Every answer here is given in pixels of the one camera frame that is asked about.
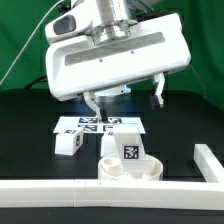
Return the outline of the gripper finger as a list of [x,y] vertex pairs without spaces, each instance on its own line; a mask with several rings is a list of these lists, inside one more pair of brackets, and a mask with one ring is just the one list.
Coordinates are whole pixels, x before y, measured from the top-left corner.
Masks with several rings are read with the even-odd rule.
[[164,106],[162,92],[165,84],[165,77],[162,73],[156,74],[152,78],[152,84],[155,87],[155,93],[150,97],[153,109],[160,109]]
[[89,92],[83,93],[84,100],[86,104],[96,113],[96,117],[99,122],[107,122],[108,117],[106,114],[106,111],[104,109],[101,109],[92,99],[91,94]]

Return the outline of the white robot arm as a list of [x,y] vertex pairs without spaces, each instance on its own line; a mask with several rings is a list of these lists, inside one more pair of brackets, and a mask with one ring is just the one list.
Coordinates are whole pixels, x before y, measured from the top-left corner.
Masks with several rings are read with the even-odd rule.
[[163,105],[164,76],[186,68],[191,55],[176,13],[138,21],[133,0],[71,0],[71,9],[45,27],[46,71],[60,101],[82,95],[100,122],[98,91],[151,78],[152,102]]

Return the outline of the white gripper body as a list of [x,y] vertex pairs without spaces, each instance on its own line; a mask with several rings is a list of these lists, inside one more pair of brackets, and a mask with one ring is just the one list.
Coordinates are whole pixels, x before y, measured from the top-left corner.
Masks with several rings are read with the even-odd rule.
[[191,56],[178,14],[140,22],[130,33],[103,45],[86,35],[51,44],[46,53],[51,94],[64,101],[188,66]]

